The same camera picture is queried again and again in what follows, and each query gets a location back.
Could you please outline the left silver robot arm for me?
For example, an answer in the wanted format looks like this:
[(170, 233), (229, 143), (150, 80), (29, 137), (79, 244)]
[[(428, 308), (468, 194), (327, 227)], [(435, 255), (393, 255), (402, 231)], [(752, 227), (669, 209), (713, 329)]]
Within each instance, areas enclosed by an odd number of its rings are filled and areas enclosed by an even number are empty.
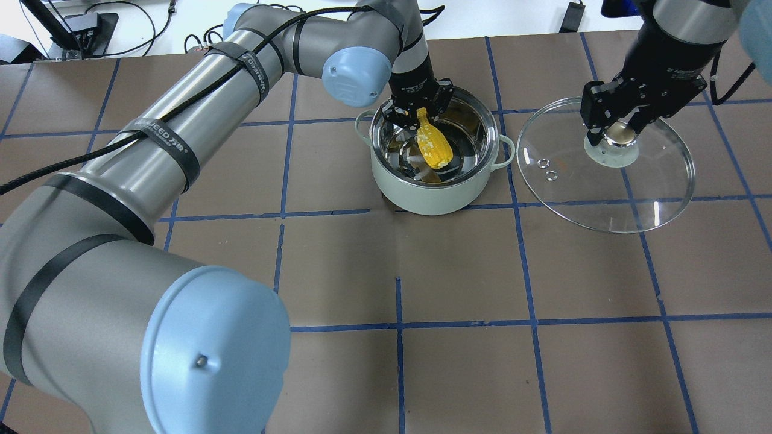
[(74, 404), (93, 433), (259, 433), (291, 331), (278, 294), (154, 248), (154, 225), (285, 72), (376, 102), (426, 53), (416, 1), (298, 13), (239, 4), (216, 44), (108, 146), (45, 175), (2, 225), (2, 372)]

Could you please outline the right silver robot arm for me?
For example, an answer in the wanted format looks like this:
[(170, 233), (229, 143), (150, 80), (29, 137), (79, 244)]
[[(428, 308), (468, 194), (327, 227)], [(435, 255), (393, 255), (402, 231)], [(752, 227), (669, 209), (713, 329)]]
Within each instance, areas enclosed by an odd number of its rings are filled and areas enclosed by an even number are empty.
[(635, 1), (634, 7), (643, 23), (621, 71), (608, 83), (584, 85), (588, 145), (597, 146), (620, 120), (635, 139), (648, 124), (675, 115), (709, 85), (703, 69), (711, 65), (716, 73), (734, 33), (752, 61), (738, 83), (754, 71), (770, 82), (769, 1)]

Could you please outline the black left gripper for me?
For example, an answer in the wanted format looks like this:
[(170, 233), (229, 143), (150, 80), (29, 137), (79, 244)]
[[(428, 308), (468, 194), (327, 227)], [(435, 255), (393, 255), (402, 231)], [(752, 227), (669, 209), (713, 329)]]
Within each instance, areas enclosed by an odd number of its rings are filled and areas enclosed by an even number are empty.
[(386, 121), (408, 131), (419, 128), (417, 109), (425, 107), (429, 120), (436, 122), (446, 113), (455, 92), (452, 80), (435, 77), (429, 57), (411, 71), (394, 72), (388, 85), (391, 96), (380, 111)]

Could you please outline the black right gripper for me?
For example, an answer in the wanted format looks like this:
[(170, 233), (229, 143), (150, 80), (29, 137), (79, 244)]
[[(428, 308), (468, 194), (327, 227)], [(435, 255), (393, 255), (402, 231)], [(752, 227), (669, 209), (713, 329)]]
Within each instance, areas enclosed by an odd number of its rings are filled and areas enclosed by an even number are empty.
[(597, 146), (607, 127), (628, 115), (635, 135), (651, 121), (675, 115), (706, 88), (702, 71), (720, 50), (720, 42), (684, 42), (657, 24), (643, 25), (614, 79), (584, 85), (587, 143)]

